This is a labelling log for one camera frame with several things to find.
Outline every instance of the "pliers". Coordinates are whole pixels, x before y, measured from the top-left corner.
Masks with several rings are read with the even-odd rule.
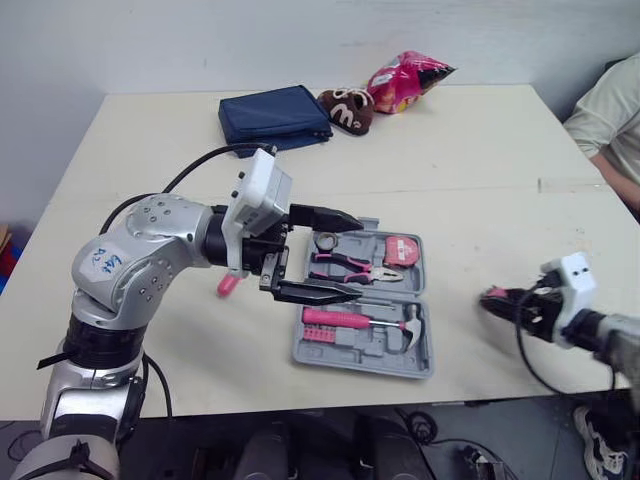
[[[319,272],[309,273],[309,278],[330,280],[338,283],[354,282],[361,285],[369,285],[375,280],[381,282],[400,282],[404,278],[401,273],[391,270],[390,268],[374,267],[373,263],[368,260],[351,258],[340,253],[313,253],[311,255],[311,263],[334,263],[355,272],[344,276]]]

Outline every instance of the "navy wallet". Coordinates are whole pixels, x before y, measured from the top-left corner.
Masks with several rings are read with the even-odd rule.
[[[220,101],[218,118],[229,145],[256,142],[278,150],[326,142],[333,135],[329,115],[302,85]],[[241,157],[254,150],[239,150]]]

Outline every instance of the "hammer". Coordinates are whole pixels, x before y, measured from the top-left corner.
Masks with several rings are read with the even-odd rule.
[[[415,303],[407,306],[407,314],[409,316],[409,320],[406,322],[396,323],[374,320],[366,315],[359,315],[357,313],[325,312],[324,310],[305,308],[302,313],[302,323],[348,328],[369,328],[374,326],[399,328],[411,335],[409,345],[407,346],[407,350],[409,350],[420,339],[420,334],[422,333],[422,322],[418,318],[418,307]]]

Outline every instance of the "table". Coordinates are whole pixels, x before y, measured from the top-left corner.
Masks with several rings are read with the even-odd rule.
[[[223,144],[217,102],[232,95],[106,97],[0,297],[0,375],[10,386],[0,418],[39,415],[49,371],[35,365],[64,335],[76,252],[122,199],[160,189]],[[221,157],[178,190],[224,203],[244,162]],[[434,376],[295,364],[296,306],[258,292],[255,278],[220,300],[224,271],[191,269],[172,284],[145,337],[178,415],[545,394],[518,357],[513,326],[481,312],[477,296],[496,283],[529,286],[541,263],[576,250],[589,254],[600,284],[595,308],[640,311],[637,225],[528,86],[439,87],[402,115],[376,116],[366,137],[336,130],[327,144],[281,152],[278,163],[294,178],[292,201],[375,216],[381,229],[421,236]],[[290,236],[292,279],[301,279],[308,239],[305,229]],[[555,385],[608,385],[607,369],[586,352],[536,339],[526,346]],[[163,413],[152,381],[143,415]]]

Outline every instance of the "shoe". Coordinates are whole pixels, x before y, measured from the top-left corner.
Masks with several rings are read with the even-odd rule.
[[[628,457],[624,451],[615,451],[603,436],[606,417],[585,406],[573,411],[576,429],[584,439],[584,464],[593,480],[622,480]]]
[[[364,135],[373,121],[373,97],[358,88],[326,90],[318,102],[327,113],[331,123],[344,128],[353,135]]]

